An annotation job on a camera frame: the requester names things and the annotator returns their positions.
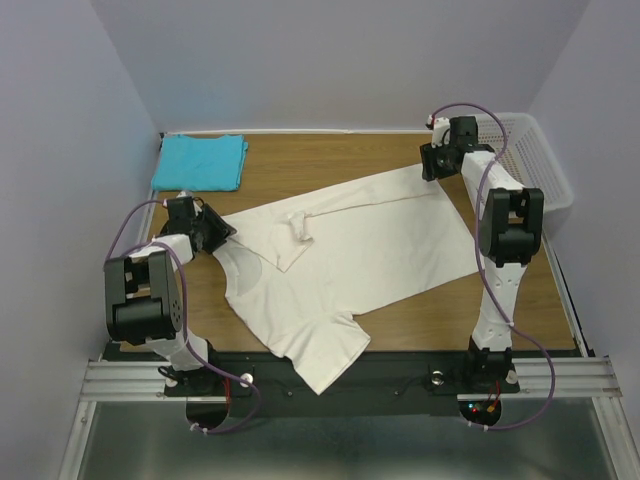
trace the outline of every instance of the white wall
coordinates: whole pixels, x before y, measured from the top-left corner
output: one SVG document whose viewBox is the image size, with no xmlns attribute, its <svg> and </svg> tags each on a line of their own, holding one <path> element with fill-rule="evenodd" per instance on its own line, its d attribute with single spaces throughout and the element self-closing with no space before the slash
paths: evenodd
<svg viewBox="0 0 640 480">
<path fill-rule="evenodd" d="M 92 0 L 162 131 L 526 111 L 588 0 Z"/>
<path fill-rule="evenodd" d="M 640 2 L 593 0 L 531 113 L 576 195 L 557 249 L 596 353 L 610 354 L 640 445 Z"/>
<path fill-rule="evenodd" d="M 106 340 L 102 260 L 158 136 L 88 1 L 1 2 L 0 45 L 0 476 L 46 479 Z"/>
</svg>

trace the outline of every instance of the wooden table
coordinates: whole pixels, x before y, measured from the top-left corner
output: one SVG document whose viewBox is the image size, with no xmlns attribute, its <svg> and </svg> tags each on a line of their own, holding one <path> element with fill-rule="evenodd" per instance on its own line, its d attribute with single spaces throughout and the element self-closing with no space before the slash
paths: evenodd
<svg viewBox="0 0 640 480">
<path fill-rule="evenodd" d="M 221 215 L 420 162 L 425 135 L 247 135 L 249 150 L 237 192 L 199 193 Z M 473 210 L 460 176 L 440 182 L 470 229 Z M 158 198 L 174 197 L 163 192 Z M 166 221 L 154 212 L 150 234 Z M 186 266 L 189 324 L 221 351 L 265 347 L 231 310 L 225 275 L 213 256 L 200 254 Z M 380 310 L 356 317 L 371 336 L 368 350 L 466 350 L 478 318 L 482 284 L 478 274 L 441 285 Z M 531 262 L 516 306 L 518 327 L 547 348 L 572 349 L 556 284 L 544 251 Z M 514 338 L 514 348 L 535 349 Z"/>
</svg>

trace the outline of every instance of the blue cloth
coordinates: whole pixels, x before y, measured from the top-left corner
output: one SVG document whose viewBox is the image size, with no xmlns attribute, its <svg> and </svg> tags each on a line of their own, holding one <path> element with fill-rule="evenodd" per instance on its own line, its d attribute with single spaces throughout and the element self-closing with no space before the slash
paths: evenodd
<svg viewBox="0 0 640 480">
<path fill-rule="evenodd" d="M 192 192 L 237 190 L 248 146 L 242 135 L 165 137 L 151 188 Z"/>
</svg>

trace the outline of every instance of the white plastic basket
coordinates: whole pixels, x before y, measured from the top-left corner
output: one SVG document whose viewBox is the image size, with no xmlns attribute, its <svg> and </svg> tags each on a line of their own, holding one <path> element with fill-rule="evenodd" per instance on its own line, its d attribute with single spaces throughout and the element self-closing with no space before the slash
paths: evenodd
<svg viewBox="0 0 640 480">
<path fill-rule="evenodd" d="M 498 113 L 509 141 L 500 164 L 520 183 L 544 192 L 545 211 L 566 208 L 573 203 L 573 192 L 549 142 L 535 118 L 526 113 Z M 502 148 L 502 133 L 488 115 L 476 115 L 478 140 L 488 143 L 496 152 Z"/>
</svg>

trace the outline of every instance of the purple cable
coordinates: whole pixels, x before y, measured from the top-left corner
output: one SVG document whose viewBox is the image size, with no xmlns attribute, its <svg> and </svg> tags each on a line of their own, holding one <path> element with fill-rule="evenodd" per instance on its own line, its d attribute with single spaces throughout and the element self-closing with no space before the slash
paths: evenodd
<svg viewBox="0 0 640 480">
<path fill-rule="evenodd" d="M 482 177 L 480 178 L 480 185 L 478 186 L 478 195 L 476 197 L 475 232 L 473 235 L 474 244 L 475 244 L 474 249 L 475 249 L 475 256 L 476 256 L 476 265 L 478 266 L 478 273 L 480 273 L 480 278 L 482 279 L 482 283 L 484 284 L 484 287 L 487 290 L 489 297 L 491 297 L 493 304 L 496 306 L 496 309 L 498 310 L 498 312 L 500 312 L 500 316 L 502 317 L 502 319 L 509 325 L 509 328 L 513 333 L 524 338 L 525 340 L 528 340 L 529 342 L 533 343 L 536 347 L 538 347 L 538 349 L 540 350 L 544 358 L 547 360 L 547 363 L 549 364 L 549 370 L 551 370 L 551 387 L 549 388 L 549 395 L 547 396 L 547 399 L 545 400 L 544 405 L 534 415 L 527 418 L 526 420 L 522 420 L 521 422 L 513 423 L 511 425 L 487 427 L 486 425 L 483 426 L 475 423 L 471 424 L 471 425 L 477 425 L 480 428 L 486 428 L 487 430 L 493 430 L 493 431 L 513 430 L 515 428 L 524 427 L 525 425 L 528 425 L 531 422 L 537 420 L 549 408 L 549 405 L 551 405 L 551 401 L 553 400 L 553 394 L 556 390 L 556 370 L 553 366 L 553 360 L 551 359 L 551 355 L 549 355 L 549 352 L 547 352 L 547 349 L 544 348 L 544 346 L 540 342 L 538 342 L 535 338 L 533 338 L 531 335 L 521 332 L 515 326 L 512 325 L 511 319 L 509 319 L 509 315 L 507 315 L 507 312 L 504 311 L 504 309 L 502 308 L 502 305 L 500 305 L 500 302 L 498 301 L 498 298 L 496 297 L 495 293 L 493 293 L 493 290 L 491 289 L 491 285 L 487 280 L 487 276 L 485 274 L 484 269 L 482 268 L 482 262 L 480 260 L 480 207 L 482 205 L 482 191 L 484 189 L 485 183 L 487 182 L 487 178 L 489 177 L 489 171 L 491 170 L 491 168 L 493 168 L 495 164 L 498 163 L 498 160 L 500 160 L 500 158 L 502 158 L 504 153 L 507 151 L 507 131 L 504 128 L 504 125 L 502 124 L 500 119 L 494 113 L 490 112 L 489 110 L 487 110 L 486 108 L 480 105 L 477 105 L 475 103 L 467 103 L 467 102 L 450 103 L 449 105 L 440 107 L 439 109 L 437 109 L 435 112 L 431 114 L 432 122 L 435 122 L 435 118 L 438 113 L 451 107 L 476 108 L 486 113 L 487 115 L 489 115 L 498 124 L 498 127 L 500 127 L 500 131 L 502 132 L 502 139 L 503 139 L 502 148 L 500 149 L 498 154 L 495 156 L 495 158 L 491 162 L 489 162 L 489 164 L 487 165 L 487 168 L 485 168 L 482 174 Z"/>
<path fill-rule="evenodd" d="M 124 219 L 124 222 L 122 223 L 122 226 L 118 230 L 116 238 L 114 239 L 113 243 L 111 244 L 111 247 L 109 248 L 109 253 L 107 254 L 107 257 L 105 258 L 105 262 L 111 258 L 111 255 L 113 254 L 113 250 L 115 249 L 116 244 L 118 243 L 118 240 L 120 239 L 120 235 L 122 235 L 122 232 L 124 231 L 125 227 L 127 226 L 127 223 L 129 222 L 129 220 L 131 219 L 133 214 L 138 209 L 142 208 L 145 205 L 149 205 L 151 203 L 162 204 L 162 202 L 160 200 L 147 200 L 146 202 L 143 202 L 140 205 L 137 205 L 133 210 L 131 210 L 131 212 L 129 212 L 129 214 Z M 183 310 L 182 334 L 183 334 L 185 346 L 187 347 L 187 350 L 189 350 L 189 353 L 191 353 L 191 355 L 193 355 L 193 357 L 198 362 L 200 362 L 203 367 L 207 368 L 208 370 L 211 370 L 212 372 L 214 372 L 214 373 L 216 373 L 216 374 L 218 374 L 218 375 L 220 375 L 222 377 L 228 378 L 229 380 L 233 380 L 234 382 L 238 382 L 241 385 L 248 386 L 249 388 L 251 388 L 251 390 L 253 390 L 253 392 L 256 394 L 256 398 L 257 398 L 253 408 L 249 411 L 249 413 L 242 420 L 240 420 L 238 423 L 236 423 L 234 425 L 230 425 L 229 427 L 223 427 L 223 428 L 207 429 L 206 427 L 205 428 L 200 427 L 198 424 L 191 424 L 191 427 L 195 428 L 199 432 L 204 433 L 205 435 L 235 432 L 235 431 L 239 430 L 240 428 L 242 428 L 249 420 L 251 420 L 255 416 L 255 414 L 258 412 L 258 410 L 260 410 L 260 407 L 262 406 L 262 395 L 260 394 L 260 390 L 253 383 L 249 383 L 249 382 L 241 379 L 240 377 L 236 377 L 235 375 L 233 375 L 231 373 L 225 372 L 224 370 L 216 367 L 215 365 L 211 365 L 207 360 L 205 360 L 200 355 L 198 355 L 198 353 L 196 353 L 196 351 L 193 349 L 193 346 L 189 342 L 189 335 L 187 333 L 188 332 L 188 323 L 187 323 L 187 310 L 188 310 L 187 309 L 187 277 L 185 275 L 184 266 L 180 262 L 180 259 L 178 258 L 178 255 L 176 254 L 176 252 L 174 252 L 173 249 L 171 247 L 169 247 L 168 245 L 166 245 L 166 244 L 164 244 L 162 242 L 159 242 L 159 241 L 154 241 L 154 242 L 141 243 L 139 245 L 136 245 L 135 247 L 131 247 L 126 252 L 124 252 L 122 254 L 122 256 L 127 256 L 127 255 L 131 254 L 132 252 L 134 252 L 136 250 L 139 250 L 139 249 L 141 249 L 143 247 L 146 247 L 146 246 L 156 246 L 156 247 L 160 247 L 160 248 L 166 250 L 167 253 L 169 254 L 169 256 L 171 256 L 173 261 L 178 266 L 178 273 L 180 274 L 180 285 L 182 287 L 182 304 L 183 304 L 183 308 L 182 308 L 182 310 Z"/>
<path fill-rule="evenodd" d="M 136 213 L 138 210 L 140 210 L 145 205 L 151 205 L 152 203 L 159 203 L 160 205 L 163 205 L 162 201 L 160 201 L 160 200 L 146 200 L 146 201 L 142 202 L 141 204 L 136 205 L 135 207 L 133 207 L 133 210 L 131 210 L 127 214 L 127 216 L 124 219 L 124 222 L 122 222 L 122 225 L 120 225 L 120 229 L 118 230 L 118 233 L 116 233 L 116 238 L 113 239 L 113 242 L 111 243 L 111 246 L 109 247 L 109 251 L 107 252 L 107 256 L 104 259 L 105 262 L 111 258 L 111 255 L 113 255 L 113 251 L 115 250 L 116 245 L 118 244 L 118 240 L 120 240 L 120 236 L 122 235 L 122 232 L 124 232 L 124 229 L 127 226 L 127 224 L 129 223 L 129 220 L 131 220 L 131 217 L 133 217 L 133 214 Z"/>
</svg>

